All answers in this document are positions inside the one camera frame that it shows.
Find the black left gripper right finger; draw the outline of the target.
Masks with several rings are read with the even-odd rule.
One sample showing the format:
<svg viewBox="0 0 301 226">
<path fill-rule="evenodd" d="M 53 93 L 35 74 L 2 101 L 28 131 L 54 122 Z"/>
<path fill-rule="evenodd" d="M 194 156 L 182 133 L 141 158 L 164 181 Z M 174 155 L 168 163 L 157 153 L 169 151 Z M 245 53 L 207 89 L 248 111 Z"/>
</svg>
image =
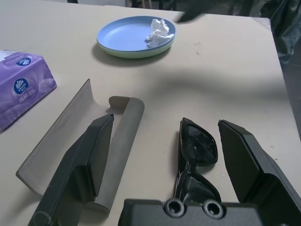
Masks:
<svg viewBox="0 0 301 226">
<path fill-rule="evenodd" d="M 278 164 L 245 128 L 226 120 L 218 127 L 238 201 L 253 204 L 265 226 L 299 226 L 301 198 Z"/>
</svg>

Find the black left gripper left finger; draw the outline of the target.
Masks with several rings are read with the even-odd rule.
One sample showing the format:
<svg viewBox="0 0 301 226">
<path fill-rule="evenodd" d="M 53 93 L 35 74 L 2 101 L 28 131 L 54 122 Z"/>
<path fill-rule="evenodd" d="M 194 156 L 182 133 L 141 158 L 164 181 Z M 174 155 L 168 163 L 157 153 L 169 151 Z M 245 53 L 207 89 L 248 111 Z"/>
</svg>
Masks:
<svg viewBox="0 0 301 226">
<path fill-rule="evenodd" d="M 93 120 L 67 150 L 29 225 L 78 225 L 84 206 L 99 195 L 113 122 L 113 114 Z"/>
</svg>

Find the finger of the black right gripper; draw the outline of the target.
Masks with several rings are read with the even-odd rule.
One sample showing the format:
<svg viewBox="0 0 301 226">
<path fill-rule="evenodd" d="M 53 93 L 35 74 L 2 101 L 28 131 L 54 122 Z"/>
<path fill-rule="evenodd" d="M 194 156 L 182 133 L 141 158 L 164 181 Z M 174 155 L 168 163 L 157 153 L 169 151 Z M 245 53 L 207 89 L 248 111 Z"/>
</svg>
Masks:
<svg viewBox="0 0 301 226">
<path fill-rule="evenodd" d="M 195 20 L 197 17 L 202 16 L 206 13 L 205 10 L 201 9 L 191 9 L 187 10 L 186 12 L 181 13 L 175 20 L 177 24 L 189 23 Z"/>
</svg>

